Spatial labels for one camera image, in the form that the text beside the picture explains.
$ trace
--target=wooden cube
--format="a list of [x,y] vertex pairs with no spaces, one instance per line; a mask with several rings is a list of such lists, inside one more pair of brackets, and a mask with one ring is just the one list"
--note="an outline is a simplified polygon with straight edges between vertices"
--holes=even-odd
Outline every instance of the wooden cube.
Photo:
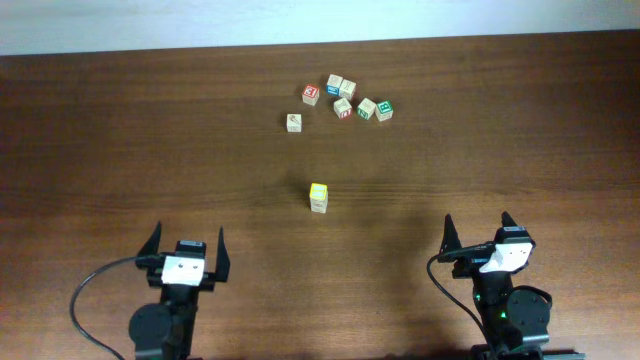
[[376,103],[365,98],[358,105],[358,115],[362,116],[365,120],[369,120],[373,113],[376,111]]
[[326,213],[327,205],[329,204],[329,190],[327,189],[327,185],[311,184],[309,200],[311,202],[311,211]]
[[391,101],[383,101],[376,105],[376,116],[378,120],[385,121],[391,119],[393,116],[393,107],[391,106]]
[[327,81],[327,92],[331,95],[340,95],[340,85],[342,84],[342,76],[329,75],[329,81]]
[[318,99],[320,99],[320,89],[313,85],[307,85],[302,92],[302,101],[305,104],[315,106]]
[[340,119],[350,116],[352,110],[351,104],[349,104],[347,99],[343,98],[333,103],[333,111],[336,112],[336,115],[338,115]]
[[287,114],[287,131],[302,132],[302,115]]
[[356,93],[356,83],[347,79],[342,80],[340,84],[340,97],[347,100],[353,99],[353,95]]

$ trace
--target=brown tabletop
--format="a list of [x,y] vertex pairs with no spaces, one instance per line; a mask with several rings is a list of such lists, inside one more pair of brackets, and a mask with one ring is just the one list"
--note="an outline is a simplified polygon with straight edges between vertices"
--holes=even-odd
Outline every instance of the brown tabletop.
[[[338,119],[331,73],[393,118]],[[0,91],[2,358],[111,359],[69,298],[158,220],[161,250],[208,242],[210,270],[225,229],[231,275],[200,296],[193,355],[464,350],[482,336],[425,265],[447,213],[472,245],[504,210],[538,244],[514,283],[554,296],[547,348],[640,352],[640,32],[4,57]],[[473,306],[450,270],[434,272]],[[158,298],[127,265],[78,317],[132,358],[129,318]]]

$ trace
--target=white wall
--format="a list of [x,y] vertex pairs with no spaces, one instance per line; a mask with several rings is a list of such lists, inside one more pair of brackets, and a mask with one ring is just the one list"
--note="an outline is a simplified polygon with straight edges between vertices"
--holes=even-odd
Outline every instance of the white wall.
[[640,28],[640,0],[0,0],[0,55]]

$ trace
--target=wooden table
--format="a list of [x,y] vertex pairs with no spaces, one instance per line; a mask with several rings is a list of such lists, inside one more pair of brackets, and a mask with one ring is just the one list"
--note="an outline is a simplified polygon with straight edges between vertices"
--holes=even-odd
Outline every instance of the wooden table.
[[[335,73],[393,119],[339,120]],[[0,351],[111,359],[67,313],[93,269],[215,244],[231,276],[203,293],[193,355],[373,359],[482,338],[429,281],[451,213],[463,245],[507,210],[538,247],[514,277],[549,291],[549,349],[640,352],[640,33],[184,49],[0,59]],[[285,114],[300,113],[289,134]],[[327,214],[312,213],[312,182]],[[209,268],[215,246],[210,247]],[[435,275],[472,306],[470,281]],[[158,300],[132,265],[78,302],[132,357],[130,316]]]

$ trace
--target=group of blocks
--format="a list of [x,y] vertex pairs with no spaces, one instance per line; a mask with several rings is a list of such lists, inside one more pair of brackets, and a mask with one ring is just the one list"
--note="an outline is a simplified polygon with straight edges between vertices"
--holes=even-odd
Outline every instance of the group of blocks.
[[[333,103],[333,111],[340,119],[345,119],[353,113],[350,100],[353,99],[356,93],[356,83],[344,79],[342,76],[333,75],[329,76],[327,81],[327,93],[341,97],[340,100]],[[320,99],[320,89],[313,85],[307,85],[302,91],[302,101],[305,104],[315,106]],[[357,109],[358,115],[365,120],[369,120],[375,113],[379,121],[386,121],[393,116],[393,107],[390,101],[383,101],[381,103],[374,103],[373,101],[365,98],[360,102]],[[301,132],[302,131],[302,115],[301,114],[288,114],[287,115],[287,131],[289,132]]]

